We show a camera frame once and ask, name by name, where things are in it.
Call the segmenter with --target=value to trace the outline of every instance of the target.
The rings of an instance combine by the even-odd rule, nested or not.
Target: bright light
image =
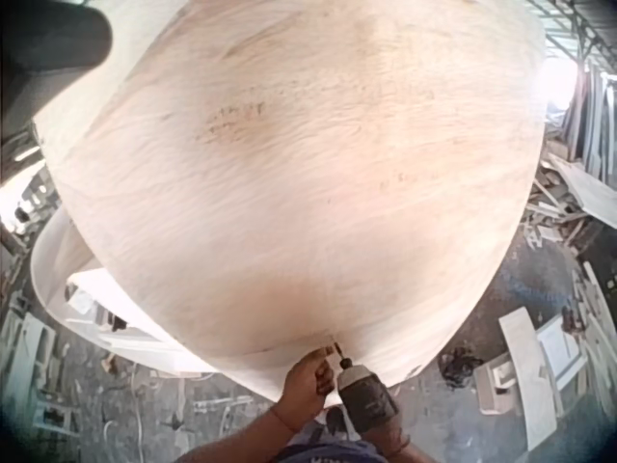
[[[0,217],[2,218],[2,223],[9,232],[13,232],[20,226],[19,221],[15,219],[15,209],[21,203],[21,195],[32,181],[32,177],[34,177],[44,165],[45,160],[42,159],[38,163],[12,177],[0,188]]]
[[[565,111],[577,86],[578,66],[566,58],[547,58],[540,73],[540,88],[549,103]]]

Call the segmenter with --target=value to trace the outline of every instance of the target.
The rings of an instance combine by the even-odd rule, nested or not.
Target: debris on floor
[[[462,389],[469,385],[473,371],[482,361],[473,356],[468,347],[455,347],[452,352],[439,356],[440,372],[451,389]]]

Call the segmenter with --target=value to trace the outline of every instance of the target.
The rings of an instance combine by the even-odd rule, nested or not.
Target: metal roof
[[[524,0],[542,21],[548,56],[586,59],[617,72],[617,3],[612,0]]]

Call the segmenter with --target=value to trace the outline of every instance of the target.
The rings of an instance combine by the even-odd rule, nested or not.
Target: drill bit
[[[340,360],[344,359],[345,356],[343,355],[343,351],[340,350],[340,346],[338,345],[338,342],[335,342],[335,349],[336,349],[336,352],[338,352],[338,355],[340,355]]]

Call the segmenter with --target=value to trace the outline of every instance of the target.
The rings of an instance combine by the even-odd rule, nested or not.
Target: wrist
[[[304,414],[300,413],[298,407],[285,397],[281,397],[270,410],[294,434],[298,434],[310,421],[310,417],[305,417]]]

